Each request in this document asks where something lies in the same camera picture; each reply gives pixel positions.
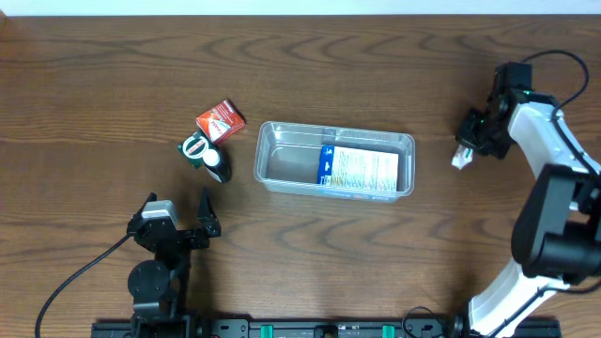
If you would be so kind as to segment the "green Zam-Buk box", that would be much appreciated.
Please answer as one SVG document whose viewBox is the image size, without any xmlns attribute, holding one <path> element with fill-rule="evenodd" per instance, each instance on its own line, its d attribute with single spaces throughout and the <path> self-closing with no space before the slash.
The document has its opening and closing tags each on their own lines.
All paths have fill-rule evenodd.
<svg viewBox="0 0 601 338">
<path fill-rule="evenodd" d="M 185 141 L 177 145 L 178 152 L 189 164 L 198 169 L 204 165 L 203 157 L 211 149 L 212 143 L 202 131 L 195 131 Z"/>
</svg>

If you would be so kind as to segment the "white green medicine box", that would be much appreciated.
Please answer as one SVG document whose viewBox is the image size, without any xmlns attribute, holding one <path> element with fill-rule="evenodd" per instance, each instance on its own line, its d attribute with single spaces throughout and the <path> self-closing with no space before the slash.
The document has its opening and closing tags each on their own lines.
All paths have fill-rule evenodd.
<svg viewBox="0 0 601 338">
<path fill-rule="evenodd" d="M 453 158 L 452 166 L 461 170 L 473 161 L 473 149 L 459 145 Z"/>
</svg>

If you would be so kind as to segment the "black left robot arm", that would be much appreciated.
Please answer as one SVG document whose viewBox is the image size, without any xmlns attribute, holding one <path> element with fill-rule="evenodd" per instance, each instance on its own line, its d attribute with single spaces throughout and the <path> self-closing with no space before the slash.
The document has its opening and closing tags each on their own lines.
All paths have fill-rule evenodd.
<svg viewBox="0 0 601 338">
<path fill-rule="evenodd" d="M 203 190 L 197 227 L 177 229 L 178 215 L 170 200 L 153 192 L 131 217 L 127 234 L 154 254 L 134 267 L 128 278 L 133 298 L 133 337 L 197 337 L 202 334 L 196 314 L 185 308 L 192 251 L 206 249 L 221 235 L 220 222 Z"/>
</svg>

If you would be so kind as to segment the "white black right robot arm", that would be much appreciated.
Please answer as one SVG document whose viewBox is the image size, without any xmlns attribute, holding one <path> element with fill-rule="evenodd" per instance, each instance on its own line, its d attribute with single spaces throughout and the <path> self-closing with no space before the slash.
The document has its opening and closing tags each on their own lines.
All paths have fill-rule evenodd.
<svg viewBox="0 0 601 338">
<path fill-rule="evenodd" d="M 555 323 L 532 313 L 557 294 L 583 295 L 600 275 L 600 165 L 568 129 L 562 104 L 532 87 L 528 60 L 495 69 L 483 111 L 468 112 L 452 165 L 475 155 L 502 159 L 518 146 L 535 184 L 511 237 L 511 259 L 447 326 L 448 337 L 550 337 Z"/>
</svg>

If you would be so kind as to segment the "clear plastic container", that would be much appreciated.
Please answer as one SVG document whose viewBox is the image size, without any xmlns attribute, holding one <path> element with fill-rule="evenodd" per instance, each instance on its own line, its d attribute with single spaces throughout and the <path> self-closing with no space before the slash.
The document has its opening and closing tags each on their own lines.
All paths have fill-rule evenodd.
<svg viewBox="0 0 601 338">
<path fill-rule="evenodd" d="M 317 184 L 323 146 L 397 154 L 397 190 L 374 192 Z M 254 178 L 271 192 L 393 203 L 414 190 L 415 142 L 406 133 L 268 121 L 258 134 Z"/>
</svg>

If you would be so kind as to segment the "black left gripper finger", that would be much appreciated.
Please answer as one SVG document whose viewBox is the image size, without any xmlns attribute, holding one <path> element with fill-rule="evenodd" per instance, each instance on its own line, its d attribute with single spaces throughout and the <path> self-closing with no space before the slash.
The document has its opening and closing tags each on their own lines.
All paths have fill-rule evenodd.
<svg viewBox="0 0 601 338">
<path fill-rule="evenodd" d="M 210 203 L 207 188 L 202 191 L 196 219 L 209 238 L 218 238 L 221 235 L 222 227 Z"/>
<path fill-rule="evenodd" d="M 149 196 L 146 198 L 145 202 L 140 207 L 140 210 L 143 211 L 148 203 L 155 202 L 156 200 L 157 200 L 157 194 L 154 192 L 151 192 L 149 194 Z"/>
</svg>

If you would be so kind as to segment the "black mounting rail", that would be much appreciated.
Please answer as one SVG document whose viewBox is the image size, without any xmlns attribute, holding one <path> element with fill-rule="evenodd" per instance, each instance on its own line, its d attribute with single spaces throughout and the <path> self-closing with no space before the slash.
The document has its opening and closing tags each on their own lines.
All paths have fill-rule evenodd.
<svg viewBox="0 0 601 338">
<path fill-rule="evenodd" d="M 403 338 L 460 337 L 458 330 L 432 316 L 406 321 L 268 321 L 220 319 L 179 323 L 135 324 L 131 321 L 94 323 L 91 338 Z"/>
</svg>

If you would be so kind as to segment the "red medicine box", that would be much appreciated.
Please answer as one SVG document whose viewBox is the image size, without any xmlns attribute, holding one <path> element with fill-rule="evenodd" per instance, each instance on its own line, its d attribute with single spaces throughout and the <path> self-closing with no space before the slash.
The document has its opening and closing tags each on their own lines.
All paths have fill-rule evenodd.
<svg viewBox="0 0 601 338">
<path fill-rule="evenodd" d="M 215 145 L 246 127 L 243 114 L 231 100 L 223 100 L 195 119 L 197 127 Z"/>
</svg>

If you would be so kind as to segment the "dark syrup bottle white cap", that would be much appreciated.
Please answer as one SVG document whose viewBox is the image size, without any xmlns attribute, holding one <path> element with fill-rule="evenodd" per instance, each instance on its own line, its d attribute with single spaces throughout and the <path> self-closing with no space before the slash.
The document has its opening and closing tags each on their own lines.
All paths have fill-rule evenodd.
<svg viewBox="0 0 601 338">
<path fill-rule="evenodd" d="M 226 183 L 231 180 L 230 165 L 219 150 L 214 148 L 206 150 L 203 154 L 203 163 L 208 173 L 218 182 Z"/>
</svg>

